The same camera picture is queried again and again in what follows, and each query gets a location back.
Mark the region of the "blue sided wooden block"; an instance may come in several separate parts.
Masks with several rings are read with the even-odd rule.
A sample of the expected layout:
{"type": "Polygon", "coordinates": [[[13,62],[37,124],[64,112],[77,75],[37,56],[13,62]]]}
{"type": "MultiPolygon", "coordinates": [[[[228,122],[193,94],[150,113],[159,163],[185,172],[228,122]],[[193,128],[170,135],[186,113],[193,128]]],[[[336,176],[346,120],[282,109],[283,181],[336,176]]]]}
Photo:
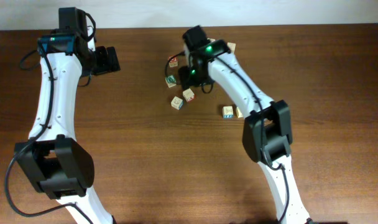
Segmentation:
{"type": "Polygon", "coordinates": [[[233,107],[232,106],[224,106],[223,107],[223,118],[224,119],[231,119],[234,117],[233,107]]]}

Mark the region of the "yellow wooden block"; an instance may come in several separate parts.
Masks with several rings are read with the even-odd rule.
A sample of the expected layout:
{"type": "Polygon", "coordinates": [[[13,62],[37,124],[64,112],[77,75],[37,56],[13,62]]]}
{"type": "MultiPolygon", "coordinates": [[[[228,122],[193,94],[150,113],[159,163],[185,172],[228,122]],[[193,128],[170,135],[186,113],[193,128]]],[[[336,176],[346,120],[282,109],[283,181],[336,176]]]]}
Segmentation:
{"type": "Polygon", "coordinates": [[[241,110],[238,107],[236,107],[236,116],[238,118],[243,118],[244,117],[243,114],[242,114],[242,112],[241,112],[241,110]]]}

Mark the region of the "blue number wooden block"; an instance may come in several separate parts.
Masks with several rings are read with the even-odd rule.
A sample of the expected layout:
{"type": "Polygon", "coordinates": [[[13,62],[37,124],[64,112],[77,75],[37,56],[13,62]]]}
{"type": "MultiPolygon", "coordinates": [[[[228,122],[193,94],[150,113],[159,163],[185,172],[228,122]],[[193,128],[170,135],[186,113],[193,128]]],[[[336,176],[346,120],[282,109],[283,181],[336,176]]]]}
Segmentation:
{"type": "Polygon", "coordinates": [[[183,106],[183,100],[177,96],[174,96],[171,101],[172,108],[175,108],[176,110],[180,110],[183,106]]]}

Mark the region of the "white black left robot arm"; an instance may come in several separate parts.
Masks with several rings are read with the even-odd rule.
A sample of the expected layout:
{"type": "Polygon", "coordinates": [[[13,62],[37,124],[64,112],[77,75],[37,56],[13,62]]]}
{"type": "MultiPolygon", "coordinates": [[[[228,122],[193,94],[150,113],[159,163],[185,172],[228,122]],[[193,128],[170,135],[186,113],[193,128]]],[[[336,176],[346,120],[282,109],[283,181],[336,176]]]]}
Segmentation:
{"type": "Polygon", "coordinates": [[[42,72],[37,114],[11,162],[36,192],[56,200],[77,223],[115,223],[95,192],[95,165],[76,141],[74,116],[79,80],[119,71],[118,57],[114,47],[95,46],[96,23],[87,12],[60,8],[58,25],[37,41],[42,72]]]}

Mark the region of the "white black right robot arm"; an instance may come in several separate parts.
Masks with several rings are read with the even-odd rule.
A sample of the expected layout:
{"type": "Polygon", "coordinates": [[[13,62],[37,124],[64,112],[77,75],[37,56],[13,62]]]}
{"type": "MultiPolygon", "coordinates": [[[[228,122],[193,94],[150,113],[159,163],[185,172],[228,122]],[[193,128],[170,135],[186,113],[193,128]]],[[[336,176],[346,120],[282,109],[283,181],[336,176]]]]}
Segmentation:
{"type": "Polygon", "coordinates": [[[189,87],[218,84],[244,117],[242,145],[262,169],[274,199],[279,223],[313,223],[302,203],[292,170],[291,115],[284,100],[274,101],[241,68],[223,40],[210,41],[200,26],[183,35],[179,84],[189,87]]]}

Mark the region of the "red sided wooden block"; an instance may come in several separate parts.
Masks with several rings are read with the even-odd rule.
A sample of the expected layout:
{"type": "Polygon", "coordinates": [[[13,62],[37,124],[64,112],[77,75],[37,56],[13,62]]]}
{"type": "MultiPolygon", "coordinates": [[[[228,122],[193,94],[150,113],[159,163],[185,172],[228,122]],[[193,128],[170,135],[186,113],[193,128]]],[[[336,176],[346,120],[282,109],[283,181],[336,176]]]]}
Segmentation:
{"type": "Polygon", "coordinates": [[[190,88],[184,90],[182,95],[186,102],[191,102],[192,100],[195,99],[195,94],[190,88]]]}

